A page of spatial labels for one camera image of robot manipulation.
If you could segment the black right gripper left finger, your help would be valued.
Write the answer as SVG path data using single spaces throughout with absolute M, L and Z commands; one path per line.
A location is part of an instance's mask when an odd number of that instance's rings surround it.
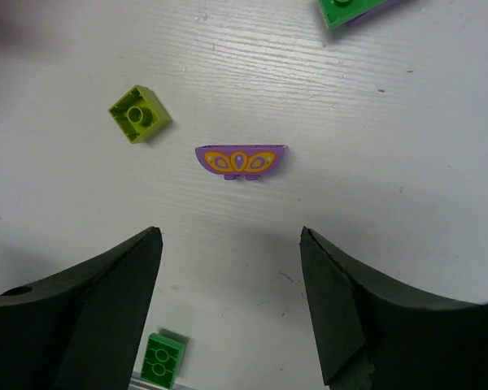
M 149 227 L 0 295 L 0 389 L 126 389 L 163 250 Z

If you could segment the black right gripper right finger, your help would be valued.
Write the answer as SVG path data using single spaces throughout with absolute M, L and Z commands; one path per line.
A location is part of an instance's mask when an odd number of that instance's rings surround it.
M 488 389 L 488 303 L 396 280 L 304 228 L 300 254 L 331 389 Z

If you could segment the purple curved lego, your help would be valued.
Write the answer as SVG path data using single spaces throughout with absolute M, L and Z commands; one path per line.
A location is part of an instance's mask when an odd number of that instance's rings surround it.
M 354 19 L 346 22 L 346 26 L 348 28 L 360 26 L 361 24 L 365 24 L 371 20 L 378 19 L 395 11 L 399 11 L 400 9 L 403 9 L 404 7 L 407 7 L 414 2 L 414 0 L 389 0 L 383 2 L 382 4 L 374 7 L 372 10 L 367 11 L 362 15 L 359 15 Z

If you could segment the green long lego brick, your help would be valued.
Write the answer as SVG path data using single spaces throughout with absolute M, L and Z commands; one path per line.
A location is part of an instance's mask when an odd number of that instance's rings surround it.
M 387 0 L 320 0 L 317 2 L 325 26 L 339 28 L 388 4 Z

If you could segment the dark green lego brick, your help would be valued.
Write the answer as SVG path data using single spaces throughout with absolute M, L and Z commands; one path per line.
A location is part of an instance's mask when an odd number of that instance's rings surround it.
M 186 345 L 161 333 L 151 333 L 142 363 L 142 378 L 170 388 L 180 372 Z

